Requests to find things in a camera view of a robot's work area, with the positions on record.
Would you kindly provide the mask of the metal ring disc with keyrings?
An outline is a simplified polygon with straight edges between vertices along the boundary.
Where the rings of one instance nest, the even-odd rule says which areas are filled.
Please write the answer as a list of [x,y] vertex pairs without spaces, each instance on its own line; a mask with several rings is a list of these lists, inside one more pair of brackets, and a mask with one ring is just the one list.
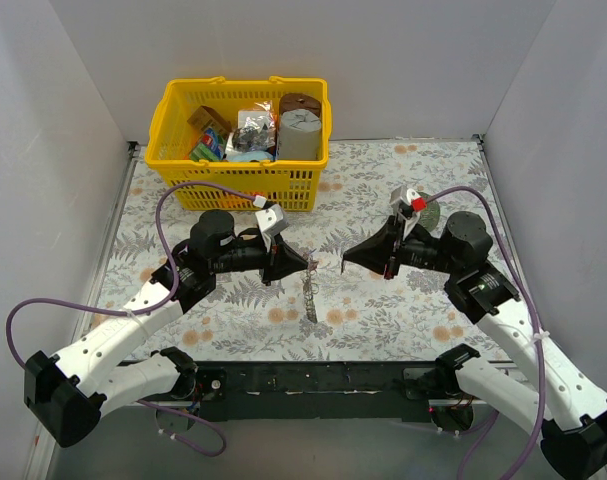
[[317,324],[318,316],[314,302],[314,295],[317,291],[317,287],[314,282],[314,275],[317,270],[318,262],[313,258],[313,251],[309,251],[305,255],[305,258],[308,262],[308,268],[304,271],[302,281],[304,308],[307,320],[312,324]]

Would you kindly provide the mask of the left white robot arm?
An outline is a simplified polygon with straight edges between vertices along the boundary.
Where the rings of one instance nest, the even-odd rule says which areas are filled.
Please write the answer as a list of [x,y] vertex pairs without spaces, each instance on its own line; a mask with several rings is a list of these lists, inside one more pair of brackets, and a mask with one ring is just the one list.
[[122,362],[212,293],[217,275],[257,271],[268,285],[307,268],[282,238],[288,222],[280,206],[257,211],[255,221],[255,227],[237,233],[229,212],[204,212],[189,238],[116,314],[58,352],[38,351],[27,359],[25,404],[59,446],[77,444],[102,417],[135,401],[157,394],[191,396],[198,367],[176,347],[129,366]]

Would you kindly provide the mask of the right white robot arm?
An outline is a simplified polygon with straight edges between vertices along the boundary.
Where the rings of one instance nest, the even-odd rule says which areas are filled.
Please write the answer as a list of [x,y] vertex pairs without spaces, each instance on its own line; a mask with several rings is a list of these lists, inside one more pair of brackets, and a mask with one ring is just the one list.
[[435,238],[415,219],[391,216],[346,261],[386,278],[409,266],[448,274],[444,290],[471,323],[497,343],[528,384],[505,375],[467,345],[437,360],[447,397],[471,394],[535,436],[565,479],[588,479],[607,465],[607,393],[590,381],[534,320],[515,286],[488,259],[493,240],[474,213],[452,214]]

